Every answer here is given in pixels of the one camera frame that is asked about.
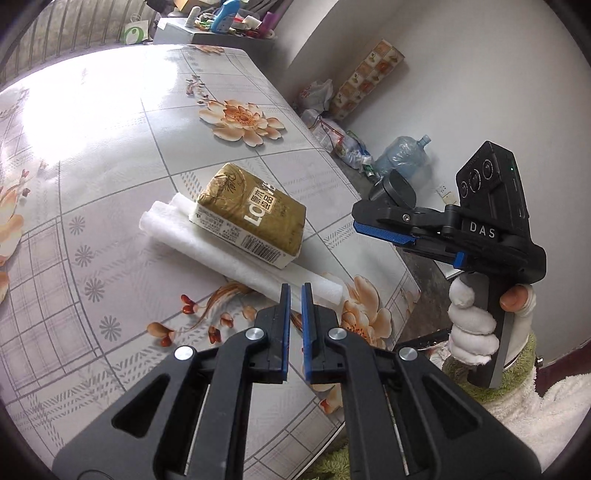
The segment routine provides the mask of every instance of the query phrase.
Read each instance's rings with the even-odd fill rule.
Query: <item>gloved hand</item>
[[[466,365],[484,365],[499,348],[493,334],[496,321],[490,313],[473,306],[474,291],[456,278],[449,288],[452,304],[447,311],[453,323],[447,347],[451,354]],[[511,362],[527,343],[535,307],[531,285],[515,285],[501,296],[501,307],[515,313],[515,323],[509,341],[505,365]]]

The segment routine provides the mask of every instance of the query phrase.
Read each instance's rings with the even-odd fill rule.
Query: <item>gray flower pattern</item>
[[[84,220],[84,217],[76,215],[72,220],[70,220],[68,227],[72,235],[80,235],[86,227],[86,221]]]
[[[74,262],[79,267],[85,267],[90,264],[92,259],[95,257],[95,253],[90,249],[88,245],[83,245],[74,255]]]
[[[105,284],[98,278],[91,278],[84,285],[84,295],[92,301],[101,301],[105,296]]]
[[[100,334],[105,337],[105,340],[114,342],[121,336],[121,324],[116,317],[109,315],[105,316],[99,323]]]

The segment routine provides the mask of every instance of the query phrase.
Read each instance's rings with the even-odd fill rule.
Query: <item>finger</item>
[[[450,336],[454,345],[474,355],[492,355],[499,349],[499,339],[494,335],[473,335],[454,325]]]
[[[463,348],[455,345],[451,338],[447,342],[447,348],[454,358],[465,365],[485,365],[491,361],[490,356],[474,355],[472,353],[466,352]]]
[[[460,308],[471,307],[474,303],[474,290],[456,278],[449,287],[449,299]]]
[[[447,314],[452,323],[465,332],[474,335],[488,335],[495,331],[495,319],[486,310],[478,307],[461,308],[452,303]]]
[[[506,312],[517,312],[527,302],[528,291],[523,285],[515,285],[507,290],[500,299],[501,308]]]

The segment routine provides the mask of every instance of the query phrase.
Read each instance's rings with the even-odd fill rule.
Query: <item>wall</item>
[[[342,80],[351,59],[359,63],[375,46],[365,47],[402,0],[316,0],[313,9],[309,3],[295,0],[277,25],[273,69],[265,72],[288,101],[314,80]]]
[[[547,361],[591,338],[591,68],[541,0],[408,0],[379,32],[406,56],[347,119],[379,155],[420,138],[435,176],[485,141],[512,150],[548,256],[534,330]],[[426,202],[442,208],[436,194]]]

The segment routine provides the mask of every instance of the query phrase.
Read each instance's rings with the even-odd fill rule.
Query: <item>barcode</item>
[[[246,248],[249,252],[254,253],[257,257],[261,257],[263,260],[266,260],[269,263],[273,263],[281,252],[279,250],[269,247],[261,242],[258,238],[254,238],[252,235],[247,235],[244,240],[242,240],[242,246]]]

